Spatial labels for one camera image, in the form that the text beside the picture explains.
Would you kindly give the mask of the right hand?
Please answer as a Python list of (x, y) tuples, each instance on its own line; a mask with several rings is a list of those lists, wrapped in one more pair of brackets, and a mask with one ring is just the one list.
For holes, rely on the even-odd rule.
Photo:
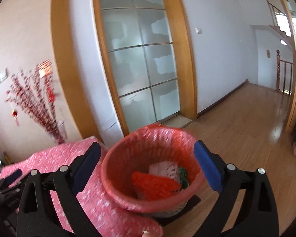
[(147, 230), (144, 230), (142, 237), (155, 237), (155, 236), (152, 233), (148, 232)]

